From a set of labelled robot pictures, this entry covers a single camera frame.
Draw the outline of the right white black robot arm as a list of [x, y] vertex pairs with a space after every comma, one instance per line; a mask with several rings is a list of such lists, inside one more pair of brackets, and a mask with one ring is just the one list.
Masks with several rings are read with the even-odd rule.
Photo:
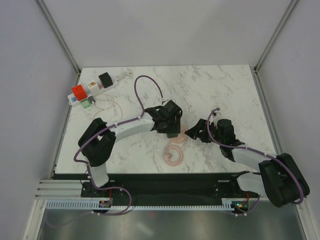
[[220, 119], [216, 124], [206, 120], [205, 129], [226, 159], [258, 171], [264, 193], [275, 207], [301, 204], [310, 194], [310, 187], [290, 154], [273, 155], [249, 147], [236, 139], [229, 119]]

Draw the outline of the pink round power socket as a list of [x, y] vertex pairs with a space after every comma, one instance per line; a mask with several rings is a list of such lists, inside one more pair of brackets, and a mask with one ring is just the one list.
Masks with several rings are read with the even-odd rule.
[[174, 144], [183, 144], [188, 139], [188, 136], [185, 134], [187, 129], [187, 126], [182, 124], [180, 126], [180, 133], [176, 137], [170, 138], [170, 142]]

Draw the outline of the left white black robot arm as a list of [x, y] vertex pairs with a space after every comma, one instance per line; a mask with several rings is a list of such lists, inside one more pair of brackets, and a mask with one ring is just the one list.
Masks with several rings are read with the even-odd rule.
[[106, 165], [114, 145], [133, 135], [152, 131], [175, 138], [181, 133], [182, 116], [183, 110], [169, 100], [164, 105], [143, 108], [142, 113], [133, 118], [109, 123], [96, 118], [78, 140], [79, 150], [73, 160], [86, 164], [92, 191], [104, 197], [110, 191]]

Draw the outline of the dark green cube plug adapter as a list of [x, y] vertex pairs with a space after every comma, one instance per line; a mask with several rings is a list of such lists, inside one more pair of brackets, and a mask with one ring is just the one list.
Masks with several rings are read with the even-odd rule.
[[167, 133], [166, 134], [168, 139], [173, 139], [173, 138], [177, 138], [179, 136], [178, 133]]

